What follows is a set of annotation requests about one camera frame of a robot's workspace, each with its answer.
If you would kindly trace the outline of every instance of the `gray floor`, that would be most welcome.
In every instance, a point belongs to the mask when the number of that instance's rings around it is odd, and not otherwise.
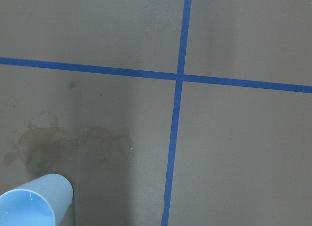
[[[176,72],[183,0],[0,0],[0,57]],[[312,0],[192,0],[185,73],[312,86]],[[0,194],[159,226],[175,82],[0,65]],[[310,226],[311,94],[183,83],[169,225]]]

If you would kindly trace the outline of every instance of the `plastic cup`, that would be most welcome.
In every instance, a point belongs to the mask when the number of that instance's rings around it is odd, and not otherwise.
[[[37,178],[0,196],[0,226],[58,226],[72,197],[65,177]]]

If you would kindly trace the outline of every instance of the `water stain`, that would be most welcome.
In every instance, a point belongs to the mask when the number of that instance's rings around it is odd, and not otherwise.
[[[35,175],[63,172],[64,166],[69,165],[65,172],[70,179],[75,179],[79,168],[91,172],[101,166],[119,171],[131,165],[134,156],[129,137],[113,137],[107,129],[93,127],[86,129],[77,139],[70,140],[70,132],[59,127],[58,118],[53,116],[52,120],[49,128],[36,127],[29,120],[28,130],[17,144],[8,138],[12,152],[5,153],[3,164],[10,166],[20,161]]]
[[[16,135],[17,132],[18,132],[18,130],[16,129],[16,130],[14,130],[14,131],[12,132],[12,135],[8,135],[8,136],[6,136],[6,138],[5,138],[6,143],[8,143],[9,145],[11,145],[12,150],[17,150],[17,149],[18,149],[18,146],[17,146],[17,145],[14,143],[14,141],[13,141],[13,137]]]
[[[44,114],[50,114],[50,112],[44,110],[44,111],[42,111],[42,112],[38,112],[36,115],[37,115],[37,116],[41,116],[41,115],[44,115]]]
[[[76,87],[75,82],[74,81],[70,81],[69,88],[71,89],[71,88],[75,88],[75,87]]]

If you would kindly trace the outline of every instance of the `light blue cup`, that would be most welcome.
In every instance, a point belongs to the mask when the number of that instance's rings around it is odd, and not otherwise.
[[[58,226],[72,197],[65,177],[37,178],[0,196],[0,226]]]

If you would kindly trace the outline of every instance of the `dried liquid stain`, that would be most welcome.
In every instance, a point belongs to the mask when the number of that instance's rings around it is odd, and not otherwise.
[[[131,165],[132,142],[127,136],[112,137],[107,129],[94,127],[86,129],[78,139],[70,140],[70,132],[59,127],[57,117],[50,125],[50,128],[36,127],[29,121],[28,131],[18,143],[11,141],[14,151],[4,155],[4,165],[20,160],[32,174],[66,170],[71,179],[81,168],[91,171],[101,166],[119,171]]]
[[[76,84],[74,81],[70,81],[69,83],[69,88],[75,88],[76,87]]]

